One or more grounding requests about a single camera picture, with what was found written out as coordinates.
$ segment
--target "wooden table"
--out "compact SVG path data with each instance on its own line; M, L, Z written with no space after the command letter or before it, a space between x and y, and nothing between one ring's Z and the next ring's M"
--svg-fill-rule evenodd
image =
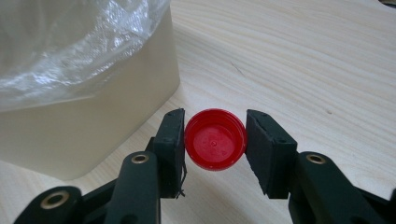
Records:
M243 122L248 108L273 116L299 151L332 158L357 187L388 199L396 187L396 9L376 0L172 2L181 84L172 98L89 174L60 181L0 162L0 223L60 185L89 192L144 150L163 115L186 122L210 107ZM270 201L245 156L208 172L187 156L185 198L162 200L163 223L291 223Z

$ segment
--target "plastic cap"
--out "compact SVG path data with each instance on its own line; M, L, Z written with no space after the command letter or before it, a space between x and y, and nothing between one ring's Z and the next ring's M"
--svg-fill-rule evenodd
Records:
M197 165L220 171L241 158L246 150L247 132L234 114L222 109L207 109L190 119L185 145Z

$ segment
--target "screw hole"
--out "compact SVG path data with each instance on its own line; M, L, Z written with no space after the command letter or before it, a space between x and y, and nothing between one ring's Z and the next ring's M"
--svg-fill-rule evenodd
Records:
M132 157L132 162L135 164L144 163L149 160L149 156L147 155L137 155Z
M61 206L69 199L70 194L66 190L51 193L40 204L43 209L52 209Z
M309 161L316 163L316 164L323 164L326 162L326 160L323 157L321 157L319 155L315 155L315 154L309 154L306 156L306 158Z

